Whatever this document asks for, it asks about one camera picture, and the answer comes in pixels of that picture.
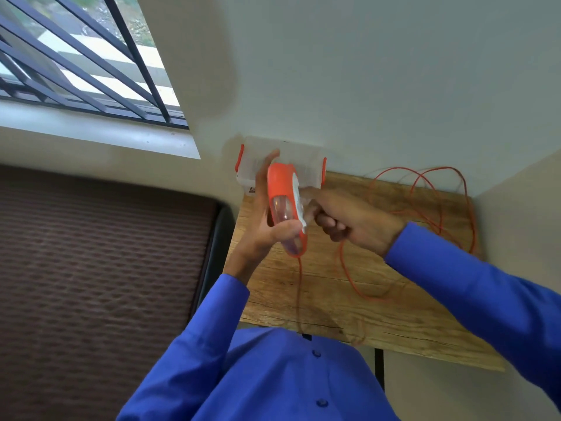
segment blue shirt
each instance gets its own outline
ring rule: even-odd
[[[410,223],[385,257],[561,408],[561,296]],[[248,289],[221,275],[118,416],[125,420],[395,420],[353,347],[236,331]]]

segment hand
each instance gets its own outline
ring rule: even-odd
[[[255,177],[255,199],[247,229],[226,261],[224,273],[234,276],[243,284],[259,263],[269,254],[271,247],[277,242],[293,239],[302,230],[299,220],[285,220],[270,226],[269,196],[267,194],[267,170],[280,151],[272,151],[263,162]]]
[[[300,190],[300,195],[312,199],[304,219],[308,222],[314,218],[332,241],[348,239],[382,257],[406,225],[399,217],[340,190],[307,187]]]

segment person's right hand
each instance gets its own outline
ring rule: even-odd
[[[401,218],[344,191],[306,187],[300,195],[312,199],[304,215],[307,222],[315,219],[334,242],[348,239],[382,257],[406,225]]]

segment brown mattress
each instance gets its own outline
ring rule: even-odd
[[[0,419],[114,419],[193,311],[217,209],[0,166]]]

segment translucent plastic box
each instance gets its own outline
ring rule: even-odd
[[[236,179],[246,195],[255,195],[255,175],[265,157],[275,149],[280,149],[281,153],[276,162],[294,165],[301,187],[321,187],[325,181],[327,162],[322,148],[283,140],[246,137],[236,163]]]

